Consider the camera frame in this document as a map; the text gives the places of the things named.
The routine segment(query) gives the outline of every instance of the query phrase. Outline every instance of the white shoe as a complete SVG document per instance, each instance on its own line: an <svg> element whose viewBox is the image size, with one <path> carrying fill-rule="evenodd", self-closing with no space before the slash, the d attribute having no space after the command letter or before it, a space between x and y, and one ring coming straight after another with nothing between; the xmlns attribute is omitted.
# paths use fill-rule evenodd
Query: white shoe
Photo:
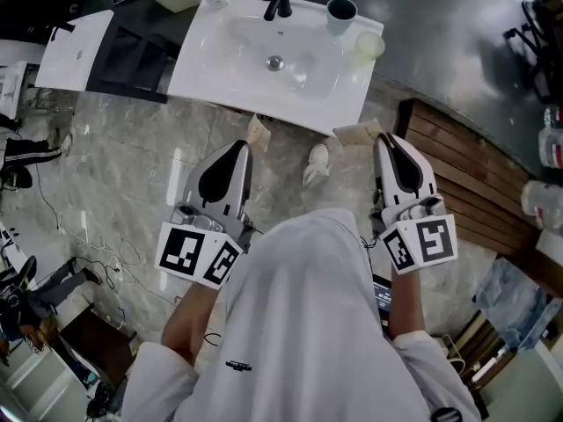
<svg viewBox="0 0 563 422"><path fill-rule="evenodd" d="M309 185L316 177L328 177L328 148L317 144L309 154L309 164L303 171L303 185Z"/></svg>

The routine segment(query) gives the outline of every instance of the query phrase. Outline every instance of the marble floor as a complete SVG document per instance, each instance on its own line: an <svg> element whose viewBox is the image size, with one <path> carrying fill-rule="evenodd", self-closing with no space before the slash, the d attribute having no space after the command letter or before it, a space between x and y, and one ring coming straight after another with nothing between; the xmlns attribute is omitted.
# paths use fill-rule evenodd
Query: marble floor
<svg viewBox="0 0 563 422"><path fill-rule="evenodd" d="M392 130L397 104L391 95L371 92L361 120L376 117ZM39 164L41 190L57 220L41 198L34 167L30 167L33 187L4 192L3 211L31 216L52 233L65 257L81 256L111 267L121 262L123 273L108 269L109 280L96 287L98 308L118 322L125 314L127 325L141 339L159 339L186 290L185 282L153 266L160 225L170 219L192 168L213 149L244 138L248 122L246 115L198 102L171 99L159 105L81 93L74 115L29 118L20 131L26 139L49 139L54 144L73 135L68 156ZM272 137L267 153L254 152L246 208L257 228L266 231L303 213L302 170L311 147L324 142L331 154L331 175L361 234L370 239L371 149L344 148L333 138L282 122L264 124ZM180 170L177 181L171 179L173 164ZM370 255L374 272L390 278L383 246ZM463 327L475 311L471 298L494 257L491 251L460 241L458 261L422 273L429 332L455 334ZM90 268L105 275L101 264Z"/></svg>

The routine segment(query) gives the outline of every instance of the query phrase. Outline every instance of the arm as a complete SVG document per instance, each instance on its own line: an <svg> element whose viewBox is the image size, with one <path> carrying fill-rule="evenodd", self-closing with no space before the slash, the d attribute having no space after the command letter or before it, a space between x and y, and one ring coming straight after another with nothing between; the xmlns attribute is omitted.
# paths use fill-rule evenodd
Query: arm
<svg viewBox="0 0 563 422"><path fill-rule="evenodd" d="M424 331L419 271L398 275L393 270L391 287L389 333L430 412L456 408L465 422L481 420L469 390L438 343Z"/></svg>
<svg viewBox="0 0 563 422"><path fill-rule="evenodd" d="M43 342L39 339L39 334L32 325L21 325L19 330L21 331L21 334L28 336L32 340L33 345L37 350L41 350L43 348Z"/></svg>
<svg viewBox="0 0 563 422"><path fill-rule="evenodd" d="M123 399L124 422L172 420L192 395L198 380L195 359L218 294L193 284L166 323L162 345L141 345Z"/></svg>

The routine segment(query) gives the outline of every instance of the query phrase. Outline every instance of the white sink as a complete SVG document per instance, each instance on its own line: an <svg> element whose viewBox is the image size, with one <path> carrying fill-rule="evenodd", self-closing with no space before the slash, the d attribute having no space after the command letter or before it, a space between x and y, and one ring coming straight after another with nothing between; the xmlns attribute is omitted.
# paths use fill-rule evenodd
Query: white sink
<svg viewBox="0 0 563 422"><path fill-rule="evenodd" d="M288 18L263 19L269 2L201 4L172 73L168 95L233 106L332 135L360 117L374 62L357 65L362 31L384 26L356 17L340 37L326 29L325 6L291 0ZM268 58L284 66L272 71Z"/></svg>

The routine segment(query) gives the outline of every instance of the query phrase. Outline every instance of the person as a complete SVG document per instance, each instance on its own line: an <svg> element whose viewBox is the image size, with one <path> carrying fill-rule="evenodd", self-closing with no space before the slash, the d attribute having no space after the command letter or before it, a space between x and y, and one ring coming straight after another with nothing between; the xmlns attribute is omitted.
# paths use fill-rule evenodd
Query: person
<svg viewBox="0 0 563 422"><path fill-rule="evenodd" d="M274 227L233 266L224 333L201 375L194 363L217 291L192 285L161 344L141 345L124 422L480 420L424 332L418 272L393 272L391 339L383 334L355 219L335 207L327 165L326 147L313 148L303 174L312 212Z"/></svg>
<svg viewBox="0 0 563 422"><path fill-rule="evenodd" d="M101 284L98 275L88 269L74 273L74 260L74 258L71 259L57 269L41 287L35 290L15 289L12 293L15 297L2 301L0 307L0 360L6 359L10 350L10 342L23 337L31 339L37 349L43 348L38 333L41 320L53 314L53 310L81 284L86 281Z"/></svg>

